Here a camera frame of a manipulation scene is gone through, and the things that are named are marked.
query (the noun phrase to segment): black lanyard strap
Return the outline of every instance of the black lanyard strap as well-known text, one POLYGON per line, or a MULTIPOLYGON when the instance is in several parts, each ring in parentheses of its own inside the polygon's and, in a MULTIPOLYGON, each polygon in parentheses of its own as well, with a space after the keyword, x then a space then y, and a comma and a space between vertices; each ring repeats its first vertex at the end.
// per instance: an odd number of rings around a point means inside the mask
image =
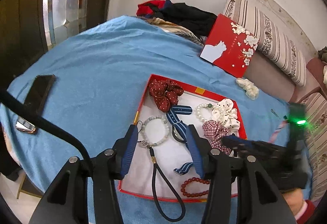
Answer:
POLYGON ((159 213, 168 221, 170 222, 177 222, 180 221, 184 218, 185 216, 185 212, 186 212, 186 208, 184 205, 184 202, 182 200, 182 198, 179 196, 179 194, 176 192, 176 190, 174 189, 174 187, 171 185, 171 183, 169 182, 169 180, 166 178, 166 176, 164 175, 164 173, 162 172, 161 168, 159 167, 156 157, 154 155, 154 151, 152 147, 148 147, 150 150, 150 156, 151 156, 151 160, 153 162, 153 174, 152 174, 152 193, 153 193, 153 199, 154 202, 156 204, 156 207, 159 211, 159 213), (182 213, 180 214, 180 216, 178 218, 170 218, 168 217, 163 210, 161 209, 161 206, 159 204, 158 198, 157 198, 157 192, 156 192, 156 174, 157 174, 157 170, 159 171, 161 177, 163 178, 163 180, 167 183, 169 189, 174 193, 175 197, 177 198, 180 207, 182 208, 182 213))

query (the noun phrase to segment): striped pillow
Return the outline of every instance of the striped pillow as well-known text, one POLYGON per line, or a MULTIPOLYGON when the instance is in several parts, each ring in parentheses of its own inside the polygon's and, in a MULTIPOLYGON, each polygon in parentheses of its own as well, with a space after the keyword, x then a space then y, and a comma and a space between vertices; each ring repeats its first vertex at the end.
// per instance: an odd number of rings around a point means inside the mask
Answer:
POLYGON ((306 133, 309 160, 313 170, 311 200, 320 199, 327 189, 327 101, 313 93, 302 101, 310 128, 306 133))
POLYGON ((227 0, 223 14, 257 37, 257 49, 295 84, 305 86, 306 67, 302 52, 265 14, 247 0, 227 0))

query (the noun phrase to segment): red clothing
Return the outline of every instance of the red clothing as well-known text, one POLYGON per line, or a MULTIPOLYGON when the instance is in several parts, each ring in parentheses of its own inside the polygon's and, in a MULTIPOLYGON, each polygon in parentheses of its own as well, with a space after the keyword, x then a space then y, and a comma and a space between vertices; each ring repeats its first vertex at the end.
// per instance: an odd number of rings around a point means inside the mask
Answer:
POLYGON ((163 8, 163 6, 165 5, 166 0, 151 0, 151 1, 147 1, 145 3, 139 4, 138 6, 138 10, 136 12, 137 16, 144 16, 147 14, 153 14, 152 9, 148 6, 148 4, 153 4, 155 6, 157 6, 159 9, 163 8))
POLYGON ((315 206, 310 200, 306 200, 306 203, 308 207, 304 214, 296 221, 298 224, 305 224, 305 222, 307 222, 315 210, 315 206))

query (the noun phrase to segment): pearl bracelet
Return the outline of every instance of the pearl bracelet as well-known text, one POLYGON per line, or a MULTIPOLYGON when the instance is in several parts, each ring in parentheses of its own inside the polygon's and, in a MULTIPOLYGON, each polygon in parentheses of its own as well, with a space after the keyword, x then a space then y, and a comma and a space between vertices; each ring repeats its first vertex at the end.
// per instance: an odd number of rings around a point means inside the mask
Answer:
POLYGON ((214 107, 214 106, 212 106, 211 103, 209 103, 209 104, 200 104, 199 106, 197 106, 197 108, 196 108, 196 110, 197 110, 197 118, 198 118, 202 123, 206 122, 207 119, 205 119, 205 118, 201 115, 201 111, 200 111, 200 109, 201 109, 201 108, 208 108, 208 109, 212 110, 213 107, 214 107))
MULTIPOLYGON (((220 114, 222 114, 224 112, 224 109, 222 107, 220 107, 218 104, 213 106, 213 110, 217 110, 216 112, 220 112, 220 114)), ((219 116, 219 120, 217 120, 217 121, 222 123, 223 122, 223 117, 219 116)))
POLYGON ((155 116, 155 117, 149 117, 145 122, 144 124, 142 125, 142 128, 141 128, 141 136, 143 137, 143 139, 148 143, 148 146, 150 147, 157 147, 159 145, 161 145, 163 142, 165 142, 167 139, 168 139, 168 136, 169 136, 169 126, 168 126, 168 123, 167 123, 167 120, 165 119, 164 116, 155 116), (145 133, 145 127, 146 125, 152 121, 152 120, 155 120, 155 119, 161 119, 162 123, 164 124, 164 127, 165 127, 165 136, 159 140, 158 142, 156 143, 151 143, 145 133))

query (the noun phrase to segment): yellow label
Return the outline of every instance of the yellow label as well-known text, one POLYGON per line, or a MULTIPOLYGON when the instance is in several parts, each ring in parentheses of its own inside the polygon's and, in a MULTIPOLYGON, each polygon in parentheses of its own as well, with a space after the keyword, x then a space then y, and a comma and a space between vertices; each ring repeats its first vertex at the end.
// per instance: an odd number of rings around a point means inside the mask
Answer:
POLYGON ((197 89, 195 90, 195 92, 203 95, 203 93, 205 92, 205 89, 202 89, 202 88, 197 87, 197 89))
POLYGON ((139 120, 139 115, 140 115, 140 112, 137 111, 137 112, 136 112, 136 115, 135 115, 135 118, 134 118, 134 122, 133 122, 134 125, 137 124, 137 121, 139 120))

